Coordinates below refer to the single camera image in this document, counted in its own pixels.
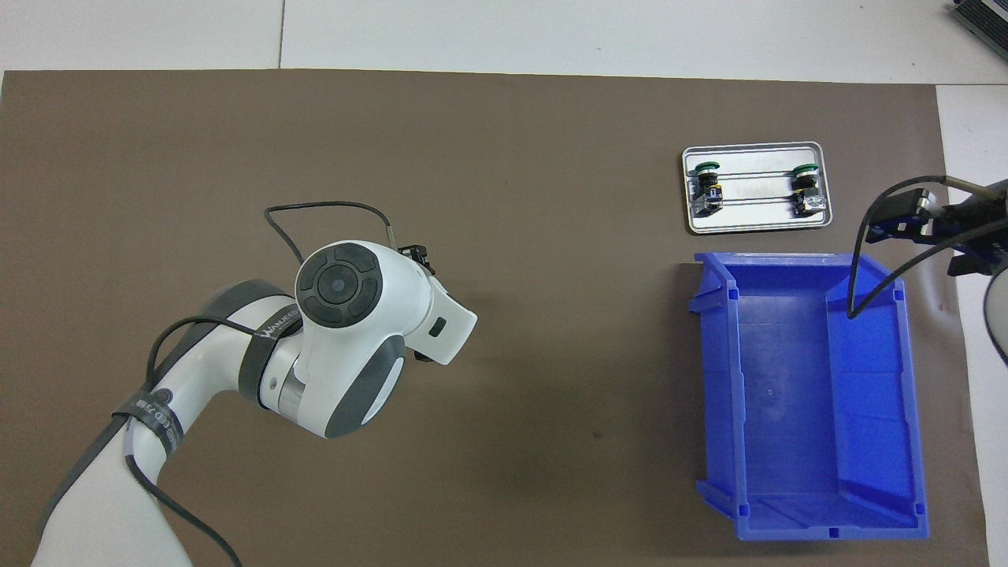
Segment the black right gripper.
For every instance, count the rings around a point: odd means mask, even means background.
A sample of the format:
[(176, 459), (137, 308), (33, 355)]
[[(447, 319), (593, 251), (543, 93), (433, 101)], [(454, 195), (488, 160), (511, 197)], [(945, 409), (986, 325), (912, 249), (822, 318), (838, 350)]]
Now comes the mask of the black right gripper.
[[(993, 276), (1007, 259), (1007, 180), (987, 186), (957, 180), (957, 189), (969, 194), (961, 203), (962, 244), (953, 246), (957, 255), (948, 262), (950, 277), (983, 274)], [(937, 197), (926, 189), (913, 189), (889, 196), (872, 213), (866, 230), (868, 244), (904, 239), (917, 244), (939, 244), (958, 235), (958, 224), (947, 215)]]

